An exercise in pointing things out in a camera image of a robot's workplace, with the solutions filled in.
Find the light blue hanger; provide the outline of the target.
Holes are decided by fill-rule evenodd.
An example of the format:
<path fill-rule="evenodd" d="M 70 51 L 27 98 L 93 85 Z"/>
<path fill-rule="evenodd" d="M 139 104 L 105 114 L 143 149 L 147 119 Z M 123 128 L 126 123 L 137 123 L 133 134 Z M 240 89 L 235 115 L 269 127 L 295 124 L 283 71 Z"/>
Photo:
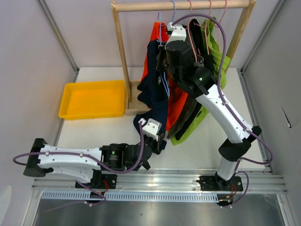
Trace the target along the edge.
<path fill-rule="evenodd" d="M 173 4 L 173 15 L 172 15 L 172 19 L 171 22 L 174 22 L 174 18 L 175 18 L 175 14 L 176 14 L 176 4 L 174 2 L 174 0 L 171 0 L 172 4 Z"/>
<path fill-rule="evenodd" d="M 158 12 L 158 16 L 157 19 L 159 20 L 159 47 L 162 47 L 162 16 L 161 16 L 161 12 Z M 165 88 L 165 92 L 167 97 L 170 97 L 170 90 L 169 90 L 169 84 L 168 84 L 168 79 L 166 77 L 165 72 L 160 72 L 160 77 L 161 77 L 161 81 L 163 83 L 163 86 Z"/>

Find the orange mesh shorts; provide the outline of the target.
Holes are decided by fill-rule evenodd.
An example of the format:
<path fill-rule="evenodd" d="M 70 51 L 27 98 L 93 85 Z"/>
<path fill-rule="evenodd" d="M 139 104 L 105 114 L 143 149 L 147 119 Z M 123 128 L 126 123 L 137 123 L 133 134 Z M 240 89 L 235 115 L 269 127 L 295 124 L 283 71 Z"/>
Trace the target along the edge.
<path fill-rule="evenodd" d="M 152 28 L 150 35 L 150 41 L 158 40 L 159 41 L 159 22 L 155 22 Z M 166 33 L 166 25 L 162 23 L 162 43 L 168 40 L 168 35 Z M 168 73 L 165 73 L 168 79 L 170 97 L 168 98 L 168 107 L 167 107 L 167 123 L 166 131 L 169 131 L 173 124 L 177 121 L 182 108 L 185 104 L 187 93 L 182 91 L 177 84 L 172 80 Z"/>

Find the navy blue shorts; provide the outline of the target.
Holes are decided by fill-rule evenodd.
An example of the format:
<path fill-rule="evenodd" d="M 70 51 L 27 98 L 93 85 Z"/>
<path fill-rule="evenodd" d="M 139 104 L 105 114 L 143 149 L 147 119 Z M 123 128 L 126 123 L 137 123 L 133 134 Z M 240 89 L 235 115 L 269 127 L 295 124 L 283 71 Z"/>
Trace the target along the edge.
<path fill-rule="evenodd" d="M 159 54 L 159 41 L 152 40 L 148 43 L 147 54 L 144 61 L 143 75 L 137 90 L 140 91 L 137 99 L 146 104 L 150 110 L 146 113 L 137 114 L 133 124 L 139 130 L 139 120 L 155 120 L 161 124 L 157 133 L 158 140 L 165 136 L 167 123 L 168 96 L 166 84 L 162 79 L 161 73 L 156 70 L 157 55 Z"/>

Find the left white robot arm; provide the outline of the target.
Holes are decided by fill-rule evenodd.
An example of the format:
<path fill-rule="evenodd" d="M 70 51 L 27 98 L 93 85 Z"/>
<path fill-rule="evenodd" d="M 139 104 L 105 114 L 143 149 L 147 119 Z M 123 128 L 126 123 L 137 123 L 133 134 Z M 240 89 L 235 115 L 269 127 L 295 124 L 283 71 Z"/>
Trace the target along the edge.
<path fill-rule="evenodd" d="M 23 174 L 42 178 L 47 174 L 66 176 L 91 188 L 102 188 L 102 171 L 126 174 L 140 167 L 150 169 L 148 160 L 152 154 L 159 155 L 167 142 L 163 136 L 155 140 L 147 135 L 143 141 L 103 145 L 87 149 L 67 149 L 49 145 L 44 139 L 36 138 Z"/>

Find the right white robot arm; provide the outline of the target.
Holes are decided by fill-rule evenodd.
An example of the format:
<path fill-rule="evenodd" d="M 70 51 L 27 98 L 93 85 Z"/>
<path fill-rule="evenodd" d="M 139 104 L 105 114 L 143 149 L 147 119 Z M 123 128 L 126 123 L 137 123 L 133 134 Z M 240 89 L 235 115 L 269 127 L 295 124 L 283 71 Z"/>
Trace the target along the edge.
<path fill-rule="evenodd" d="M 231 186 L 239 159 L 260 135 L 260 127 L 247 123 L 233 108 L 213 73 L 195 62 L 188 42 L 164 42 L 159 47 L 157 61 L 157 70 L 167 70 L 177 86 L 205 107 L 226 133 L 227 139 L 218 149 L 222 158 L 214 183 L 220 190 L 227 189 Z"/>

